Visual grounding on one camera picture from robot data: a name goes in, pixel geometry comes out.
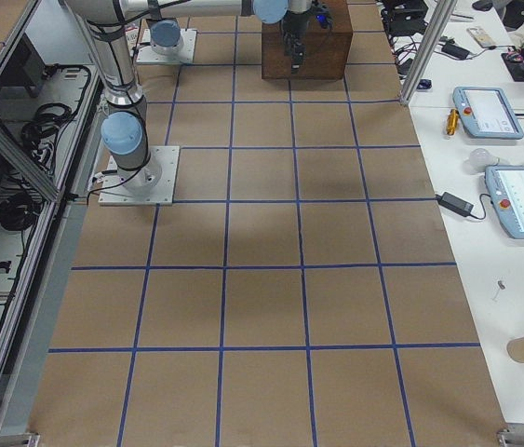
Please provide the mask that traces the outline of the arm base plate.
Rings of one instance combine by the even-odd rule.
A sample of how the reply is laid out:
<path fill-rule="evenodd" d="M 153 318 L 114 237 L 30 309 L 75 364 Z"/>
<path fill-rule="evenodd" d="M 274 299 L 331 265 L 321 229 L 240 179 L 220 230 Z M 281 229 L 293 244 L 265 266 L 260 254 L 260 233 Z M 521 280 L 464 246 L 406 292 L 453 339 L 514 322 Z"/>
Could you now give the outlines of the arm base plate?
<path fill-rule="evenodd" d="M 101 206 L 171 205 L 180 159 L 179 146 L 150 146 L 150 160 L 135 177 L 119 170 L 113 156 L 107 169 L 114 174 L 104 177 L 98 198 Z"/>
<path fill-rule="evenodd" d="M 181 65 L 192 64 L 195 56 L 197 29 L 181 29 L 181 37 L 174 47 L 163 47 L 152 43 L 149 29 L 143 32 L 138 45 L 138 65 Z"/>

